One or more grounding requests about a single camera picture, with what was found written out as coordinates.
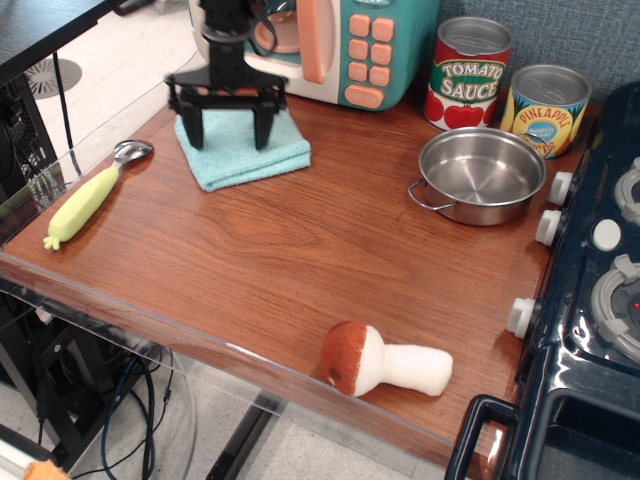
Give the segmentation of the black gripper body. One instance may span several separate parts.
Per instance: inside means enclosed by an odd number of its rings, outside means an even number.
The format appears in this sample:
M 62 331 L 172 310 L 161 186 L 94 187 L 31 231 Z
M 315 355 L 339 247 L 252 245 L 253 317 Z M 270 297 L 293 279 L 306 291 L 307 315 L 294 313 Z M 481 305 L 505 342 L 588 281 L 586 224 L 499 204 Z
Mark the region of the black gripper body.
M 285 109 L 287 79 L 259 71 L 244 59 L 250 36 L 250 31 L 203 29 L 201 37 L 209 49 L 208 65 L 166 77 L 169 107 L 177 113 L 182 112 L 186 102 L 203 109 L 265 107 L 272 113 Z

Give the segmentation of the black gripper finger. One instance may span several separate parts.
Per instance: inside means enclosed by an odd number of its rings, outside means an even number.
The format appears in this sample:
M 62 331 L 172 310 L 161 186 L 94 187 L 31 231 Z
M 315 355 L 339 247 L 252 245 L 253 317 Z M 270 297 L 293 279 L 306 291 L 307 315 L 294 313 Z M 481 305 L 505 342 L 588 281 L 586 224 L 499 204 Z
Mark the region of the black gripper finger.
M 257 108 L 254 111 L 255 148 L 263 149 L 269 141 L 275 113 L 268 108 Z
M 204 143 L 203 113 L 199 107 L 183 107 L 181 117 L 184 130 L 192 147 L 201 149 Z

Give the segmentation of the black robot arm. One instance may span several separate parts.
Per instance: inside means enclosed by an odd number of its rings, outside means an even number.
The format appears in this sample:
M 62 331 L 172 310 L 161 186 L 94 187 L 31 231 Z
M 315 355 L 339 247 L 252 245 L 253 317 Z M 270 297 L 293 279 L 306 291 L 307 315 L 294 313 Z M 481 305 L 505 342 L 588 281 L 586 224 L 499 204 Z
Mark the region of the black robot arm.
M 245 43 L 254 17 L 249 1 L 201 1 L 201 36 L 208 44 L 208 65 L 170 74 L 168 106 L 182 118 L 190 144 L 204 145 L 205 110 L 249 110 L 253 113 L 255 148 L 269 140 L 274 117 L 286 106 L 288 79 L 250 66 Z

